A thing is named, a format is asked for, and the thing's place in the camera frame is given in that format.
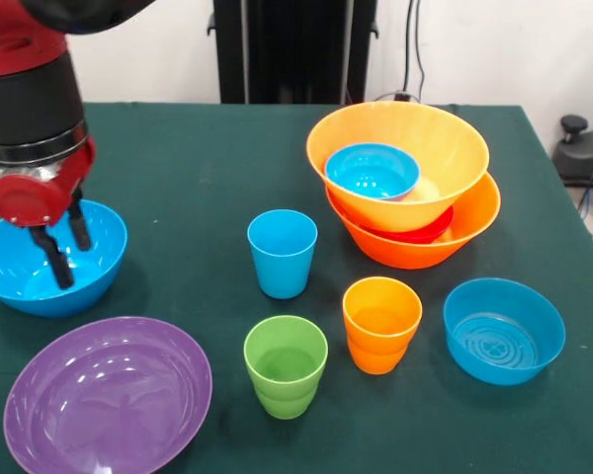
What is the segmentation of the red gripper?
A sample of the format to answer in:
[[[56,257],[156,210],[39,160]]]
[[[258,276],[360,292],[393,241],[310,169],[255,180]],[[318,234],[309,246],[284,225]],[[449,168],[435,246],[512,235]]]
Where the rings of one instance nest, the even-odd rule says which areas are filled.
[[[88,176],[94,160],[95,143],[88,137],[85,144],[69,155],[58,174],[49,181],[23,174],[0,178],[0,218],[21,228],[30,227],[34,243],[43,250],[60,289],[74,284],[66,255],[59,249],[45,225],[54,225],[67,210],[69,224],[77,247],[91,249],[92,243],[80,206],[83,198],[77,190]]]

